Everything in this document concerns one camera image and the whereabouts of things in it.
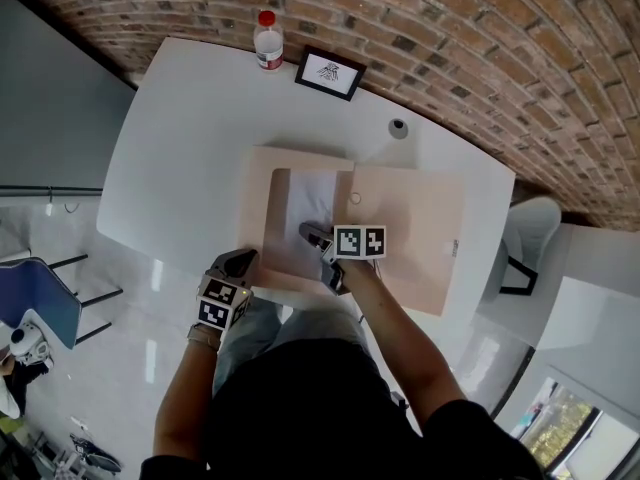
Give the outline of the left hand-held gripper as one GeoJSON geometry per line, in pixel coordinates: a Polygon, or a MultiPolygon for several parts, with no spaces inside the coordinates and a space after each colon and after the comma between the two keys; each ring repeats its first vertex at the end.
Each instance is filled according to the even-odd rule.
{"type": "Polygon", "coordinates": [[[249,307],[258,265],[256,249],[236,249],[219,255],[202,276],[197,321],[217,330],[229,330],[249,307]]]}

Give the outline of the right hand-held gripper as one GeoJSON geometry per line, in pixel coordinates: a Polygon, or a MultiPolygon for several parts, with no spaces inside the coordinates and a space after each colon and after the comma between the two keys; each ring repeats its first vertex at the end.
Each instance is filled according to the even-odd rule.
{"type": "Polygon", "coordinates": [[[313,247],[322,250],[321,281],[335,295],[349,292],[345,287],[340,260],[372,262],[387,255],[385,225],[337,225],[331,233],[314,223],[299,225],[299,234],[313,247]]]}

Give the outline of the beige cardboard box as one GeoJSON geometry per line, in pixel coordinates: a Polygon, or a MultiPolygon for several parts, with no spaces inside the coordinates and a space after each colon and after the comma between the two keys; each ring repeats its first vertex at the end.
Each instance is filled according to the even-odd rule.
{"type": "Polygon", "coordinates": [[[337,172],[332,227],[385,225],[387,255],[377,262],[383,282],[401,306],[442,314],[463,217],[459,177],[266,146],[250,150],[245,170],[238,244],[260,254],[257,287],[328,294],[320,279],[292,272],[284,232],[291,171],[330,170],[337,172]]]}

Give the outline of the person's right forearm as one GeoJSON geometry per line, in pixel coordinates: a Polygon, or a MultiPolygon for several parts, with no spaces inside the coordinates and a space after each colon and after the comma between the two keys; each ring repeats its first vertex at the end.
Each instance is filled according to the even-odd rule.
{"type": "Polygon", "coordinates": [[[442,406],[465,395],[433,341],[396,301],[373,267],[342,260],[343,283],[373,333],[382,356],[419,425],[442,406]]]}

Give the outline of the person's left forearm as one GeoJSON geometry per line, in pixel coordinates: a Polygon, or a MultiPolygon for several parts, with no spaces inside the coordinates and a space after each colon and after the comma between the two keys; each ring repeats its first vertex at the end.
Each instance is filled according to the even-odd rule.
{"type": "Polygon", "coordinates": [[[204,324],[190,328],[186,349],[156,416],[155,456],[205,465],[206,424],[221,335],[204,324]]]}

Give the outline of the person's grey jeans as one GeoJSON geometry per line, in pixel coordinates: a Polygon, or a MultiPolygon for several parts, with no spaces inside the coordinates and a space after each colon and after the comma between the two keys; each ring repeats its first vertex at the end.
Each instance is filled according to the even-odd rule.
{"type": "Polygon", "coordinates": [[[212,391],[217,392],[244,363],[285,343],[338,339],[369,353],[366,336],[355,313],[344,307],[295,309],[281,319],[283,306],[254,298],[238,323],[226,332],[218,351],[212,391]]]}

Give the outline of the person's black shirt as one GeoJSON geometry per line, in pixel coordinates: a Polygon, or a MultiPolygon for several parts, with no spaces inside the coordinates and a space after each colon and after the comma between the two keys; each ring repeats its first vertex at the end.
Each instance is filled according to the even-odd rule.
{"type": "Polygon", "coordinates": [[[149,458],[140,480],[545,480],[473,402],[448,402],[412,428],[373,360],[339,339],[249,360],[215,391],[202,423],[199,459],[149,458]]]}

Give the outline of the blue chair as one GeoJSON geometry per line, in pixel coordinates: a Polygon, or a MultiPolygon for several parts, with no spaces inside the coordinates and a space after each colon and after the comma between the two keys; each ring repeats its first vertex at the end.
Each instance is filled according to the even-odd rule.
{"type": "Polygon", "coordinates": [[[39,257],[0,262],[0,321],[17,328],[28,310],[33,310],[69,350],[104,332],[108,322],[82,336],[78,328],[83,310],[120,296],[121,288],[80,301],[55,272],[86,260],[87,254],[47,264],[39,257]]]}

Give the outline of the clear bottle with red cap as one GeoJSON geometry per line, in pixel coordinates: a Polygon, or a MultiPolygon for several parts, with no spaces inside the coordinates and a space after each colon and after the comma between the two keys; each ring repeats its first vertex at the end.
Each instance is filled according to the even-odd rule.
{"type": "Polygon", "coordinates": [[[256,60],[262,71],[276,72],[284,61],[284,33],[273,11],[263,10],[253,34],[256,60]]]}

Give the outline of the white device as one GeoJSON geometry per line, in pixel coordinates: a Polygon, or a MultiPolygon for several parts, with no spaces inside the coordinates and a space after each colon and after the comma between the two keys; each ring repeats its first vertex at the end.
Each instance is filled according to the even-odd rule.
{"type": "Polygon", "coordinates": [[[31,321],[21,323],[12,331],[9,342],[11,355],[24,365],[45,363],[51,358],[51,349],[41,329],[31,321]]]}

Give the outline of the grey padded chair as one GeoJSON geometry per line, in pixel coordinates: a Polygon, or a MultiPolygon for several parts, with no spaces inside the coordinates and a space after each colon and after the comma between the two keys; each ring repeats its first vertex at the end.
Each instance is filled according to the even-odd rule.
{"type": "Polygon", "coordinates": [[[530,296],[536,285],[546,247],[561,223],[561,208],[552,198],[539,196],[509,208],[492,270],[482,296],[493,301],[499,294],[530,296]],[[526,286],[506,286],[511,267],[527,278],[526,286]]]}

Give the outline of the white cabinet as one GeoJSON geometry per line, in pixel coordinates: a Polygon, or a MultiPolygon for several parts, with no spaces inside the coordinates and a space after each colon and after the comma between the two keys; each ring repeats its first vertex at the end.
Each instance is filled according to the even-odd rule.
{"type": "Polygon", "coordinates": [[[561,224],[549,241],[529,296],[499,294],[477,315],[533,347],[538,361],[598,346],[596,333],[622,302],[640,310],[640,231],[561,224]]]}

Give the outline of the window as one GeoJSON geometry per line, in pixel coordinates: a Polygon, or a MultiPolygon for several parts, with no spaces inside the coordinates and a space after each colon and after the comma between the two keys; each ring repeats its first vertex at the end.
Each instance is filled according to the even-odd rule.
{"type": "Polygon", "coordinates": [[[549,480],[612,480],[640,452],[640,433],[546,378],[511,435],[549,480]]]}

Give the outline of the black picture frame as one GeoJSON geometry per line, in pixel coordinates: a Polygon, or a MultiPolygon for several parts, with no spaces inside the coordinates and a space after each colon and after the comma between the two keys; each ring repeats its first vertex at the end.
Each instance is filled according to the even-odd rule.
{"type": "Polygon", "coordinates": [[[295,82],[344,101],[351,101],[367,67],[359,62],[306,45],[295,82]]]}

